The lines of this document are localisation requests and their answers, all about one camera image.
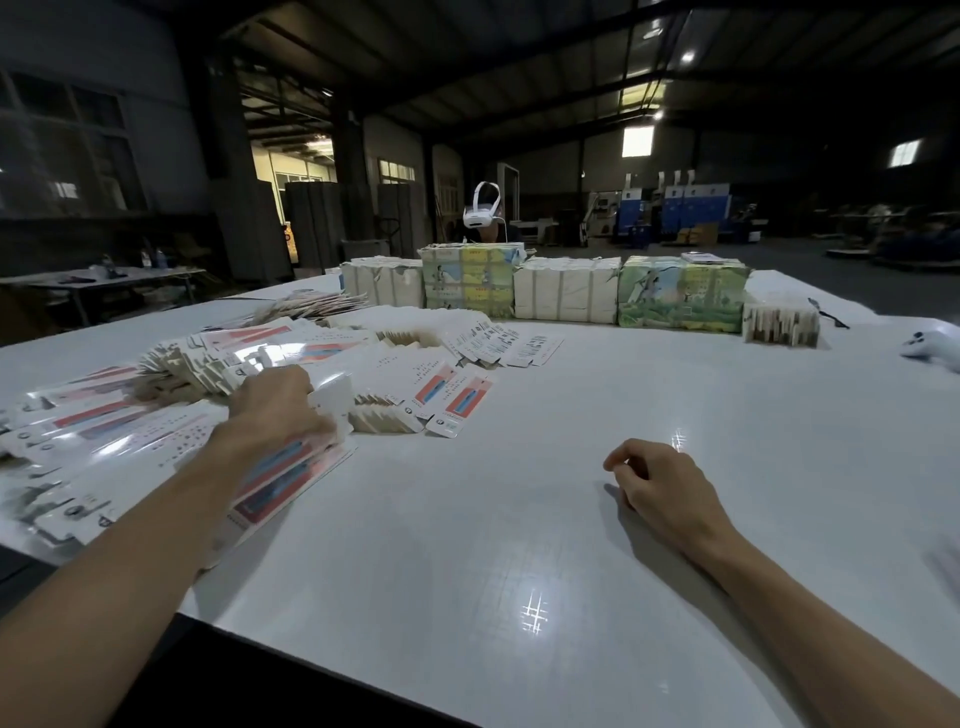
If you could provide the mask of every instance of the left hand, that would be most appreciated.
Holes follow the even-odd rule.
[[[230,417],[215,434],[265,451],[303,435],[332,434],[333,421],[307,404],[311,392],[310,376],[301,366],[265,369],[230,396]]]

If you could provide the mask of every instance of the window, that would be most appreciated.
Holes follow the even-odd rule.
[[[653,150],[653,127],[628,127],[623,130],[624,157],[650,157]]]
[[[907,164],[913,164],[913,160],[917,156],[917,150],[920,149],[920,139],[915,139],[914,141],[905,141],[902,144],[898,144],[894,147],[893,152],[890,153],[890,164],[888,167],[902,167]]]
[[[460,180],[456,175],[437,175],[437,202],[441,215],[459,215],[464,209],[460,202]]]
[[[416,182],[417,175],[413,167],[381,159],[380,181],[384,184],[404,184],[406,182]]]
[[[0,216],[146,208],[116,95],[0,70]]]

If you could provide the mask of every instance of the right hand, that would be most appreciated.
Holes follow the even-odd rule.
[[[626,503],[694,562],[702,565],[738,537],[713,485],[686,453],[632,439],[607,455],[603,467]]]

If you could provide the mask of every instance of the white controller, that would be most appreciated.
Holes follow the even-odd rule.
[[[917,331],[900,344],[900,356],[940,359],[952,372],[960,373],[960,340],[942,331]]]

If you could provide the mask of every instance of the blue machine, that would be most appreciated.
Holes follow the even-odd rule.
[[[620,196],[620,209],[616,217],[616,234],[627,236],[630,228],[643,222],[643,201],[639,188],[625,189]]]
[[[729,184],[688,184],[663,192],[660,229],[678,232],[705,223],[723,223],[730,215]]]

